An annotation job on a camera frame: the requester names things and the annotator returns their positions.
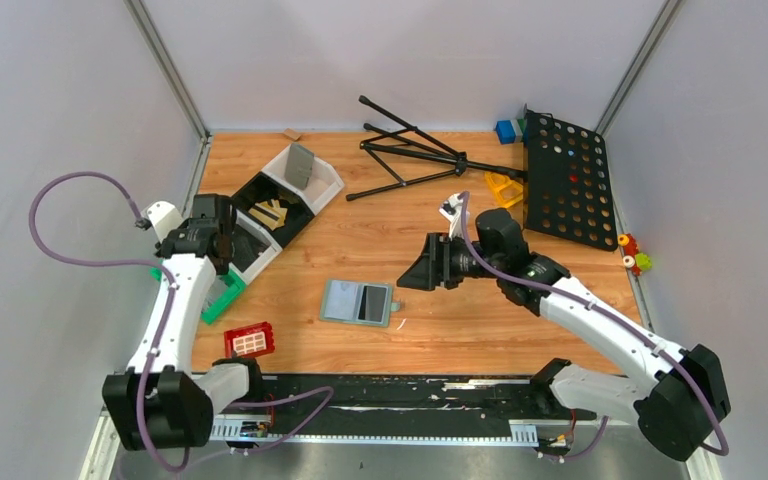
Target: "gray floor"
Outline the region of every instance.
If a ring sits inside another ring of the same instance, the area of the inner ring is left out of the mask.
[[[592,426],[576,428],[577,448],[595,433]],[[227,450],[209,444],[193,452],[192,461]],[[180,453],[167,453],[170,461]],[[172,478],[160,471],[145,452],[127,453],[122,473],[128,480]],[[116,478],[114,471],[111,478]],[[537,459],[531,449],[517,447],[383,446],[288,443],[262,455],[223,455],[188,469],[186,479],[687,479],[684,464],[664,457],[636,428],[611,426],[590,456],[563,465]]]

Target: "gray wall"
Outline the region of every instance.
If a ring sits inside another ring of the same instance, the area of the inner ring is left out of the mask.
[[[147,0],[212,129],[595,126],[664,0]]]
[[[0,2],[0,479],[77,476],[104,376],[127,363],[157,290],[144,270],[44,257],[31,199],[57,175],[96,169],[141,205],[180,205],[196,150],[121,1]],[[63,252],[151,256],[152,234],[107,185],[67,184],[39,219]]]
[[[768,2],[685,2],[608,146],[655,327],[724,363],[724,476],[768,478]]]

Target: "wooden table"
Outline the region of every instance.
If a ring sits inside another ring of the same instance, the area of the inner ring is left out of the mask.
[[[523,165],[522,146],[499,145],[492,132],[434,135],[468,152],[471,160]],[[358,148],[368,137],[304,134],[300,143],[333,165],[346,188],[214,325],[200,324],[193,349],[196,370],[224,356],[225,330],[267,321],[276,350],[259,358],[264,372],[535,373],[554,357],[618,371],[576,336],[509,303],[490,279],[466,279],[457,289],[434,292],[396,288],[394,299],[404,307],[391,316],[388,328],[319,320],[329,278],[395,285],[421,252],[426,233],[448,228],[437,209],[452,193],[471,192],[472,218],[495,207],[484,173],[477,170],[347,202],[346,193],[392,183]],[[278,133],[217,135],[201,192],[232,195],[288,143]],[[447,168],[386,155],[385,160],[404,178]],[[522,220],[520,205],[511,213]],[[528,232],[527,240],[533,250],[568,267],[597,296],[639,322],[618,253],[534,232]]]

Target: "metal corner post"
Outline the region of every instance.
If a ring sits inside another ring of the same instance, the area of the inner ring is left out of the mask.
[[[160,33],[158,33],[157,27],[155,27],[154,22],[151,20],[151,15],[149,14],[144,1],[124,0],[124,2],[125,5],[128,6],[131,15],[134,17],[134,22],[137,24],[140,32],[142,32],[151,53],[157,60],[157,64],[163,71],[163,75],[169,82],[169,87],[172,89],[172,92],[181,104],[181,108],[184,109],[184,113],[190,120],[193,130],[204,144],[210,136],[210,132],[207,130],[207,126],[204,124],[204,120],[199,114],[193,98],[187,91],[187,87],[184,85],[184,81],[181,79],[178,69],[175,68],[175,64],[172,62],[172,57],[163,45]]]
[[[640,44],[640,48],[637,49],[637,53],[631,61],[631,65],[628,66],[625,75],[623,75],[620,84],[614,91],[611,100],[608,102],[608,106],[605,107],[605,111],[602,112],[602,116],[599,118],[599,123],[596,125],[595,131],[602,136],[605,136],[611,124],[619,113],[626,96],[628,96],[631,87],[643,71],[643,67],[646,66],[646,62],[658,45],[658,42],[664,36],[670,24],[675,18],[679,7],[684,4],[684,0],[665,0],[661,6],[661,10],[655,17],[655,21],[646,33],[646,37],[643,39],[643,43]]]

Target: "blue block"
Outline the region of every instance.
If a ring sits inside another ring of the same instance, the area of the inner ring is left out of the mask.
[[[500,120],[496,122],[496,135],[499,137],[499,143],[505,145],[517,141],[516,130],[510,120]]]

